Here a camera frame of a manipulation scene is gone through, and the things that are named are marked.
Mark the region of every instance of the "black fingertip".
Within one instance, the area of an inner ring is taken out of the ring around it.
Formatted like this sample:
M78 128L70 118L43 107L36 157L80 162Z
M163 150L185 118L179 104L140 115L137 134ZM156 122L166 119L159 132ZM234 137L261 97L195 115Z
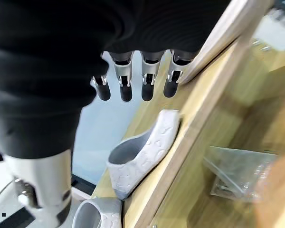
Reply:
M150 101L153 98L154 85L142 85L142 98L144 101Z
M99 85L96 88L100 99L102 99L103 101L107 101L111 98L111 92L108 83L106 85Z
M178 83L166 80L165 87L163 89L163 94L167 98L171 98L176 94Z
M123 101L129 102L132 99L132 87L123 86L120 87L120 96Z

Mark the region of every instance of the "silver metal bracket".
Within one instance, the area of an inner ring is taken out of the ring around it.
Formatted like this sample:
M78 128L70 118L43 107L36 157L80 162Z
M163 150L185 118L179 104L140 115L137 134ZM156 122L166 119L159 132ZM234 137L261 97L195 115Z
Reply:
M105 86L107 84L107 79L106 79L106 75L100 76L101 81L102 81L102 85ZM97 83L95 77L92 77L92 81L95 84L95 86L99 86L99 84Z
M190 63L183 65L183 66L178 65L174 62L174 50L172 50L171 54L172 56L171 56L171 61L170 61L169 69L168 69L168 82L172 81L174 74L178 74L177 75L178 79L176 80L176 83L179 83L181 81L181 77L183 76L185 69Z
M152 75L152 80L151 80L151 85L153 86L154 83L155 83L155 79L157 77L157 73L158 73L158 69L160 67L160 61L157 62L157 63L153 63L153 64L150 64L150 63L147 63L145 62L145 60L143 59L142 57L142 83L144 85L147 84L147 76L148 75Z

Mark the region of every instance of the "black fabric sleeve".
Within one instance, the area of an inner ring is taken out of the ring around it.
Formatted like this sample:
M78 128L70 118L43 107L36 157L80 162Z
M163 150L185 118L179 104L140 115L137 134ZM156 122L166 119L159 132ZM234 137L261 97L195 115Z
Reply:
M0 153L48 157L73 146L93 75L117 36L112 14L85 1L0 0Z

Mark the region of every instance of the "screw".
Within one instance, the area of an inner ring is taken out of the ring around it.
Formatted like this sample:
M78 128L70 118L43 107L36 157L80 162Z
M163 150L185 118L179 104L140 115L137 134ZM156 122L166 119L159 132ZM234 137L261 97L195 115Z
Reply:
M256 41L254 41L253 43L252 43L252 46L254 47L254 46L258 46L258 45L260 45L261 44L261 42L257 39Z
M261 48L261 51L270 51L271 47L270 46L265 46L263 48Z

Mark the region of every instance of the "robotic hand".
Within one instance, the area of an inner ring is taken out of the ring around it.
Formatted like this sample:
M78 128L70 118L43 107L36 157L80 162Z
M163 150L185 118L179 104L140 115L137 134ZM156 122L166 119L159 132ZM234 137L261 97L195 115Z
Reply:
M133 52L141 52L149 101L170 49L164 95L172 97L228 4L0 0L0 153L20 203L45 227L59 227L70 209L72 149L81 109L96 95L91 79L102 100L111 96L102 52L114 61L124 101L132 98Z

